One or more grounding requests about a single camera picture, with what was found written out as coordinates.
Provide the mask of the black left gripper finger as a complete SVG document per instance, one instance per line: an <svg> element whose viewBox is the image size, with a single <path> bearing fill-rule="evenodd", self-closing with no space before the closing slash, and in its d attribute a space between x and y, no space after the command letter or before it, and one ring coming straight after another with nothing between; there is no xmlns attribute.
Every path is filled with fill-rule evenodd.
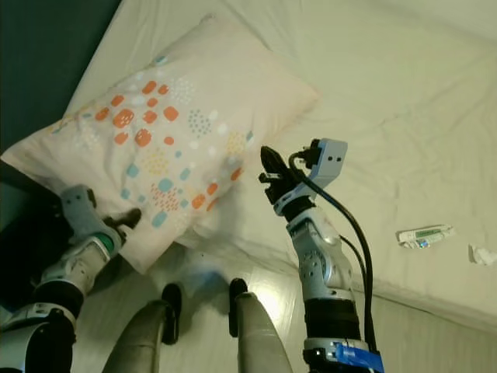
<svg viewBox="0 0 497 373"><path fill-rule="evenodd" d="M135 228L141 220L142 210L132 208L128 211L108 214L103 218L103 223L107 227L120 231L122 228Z"/></svg>

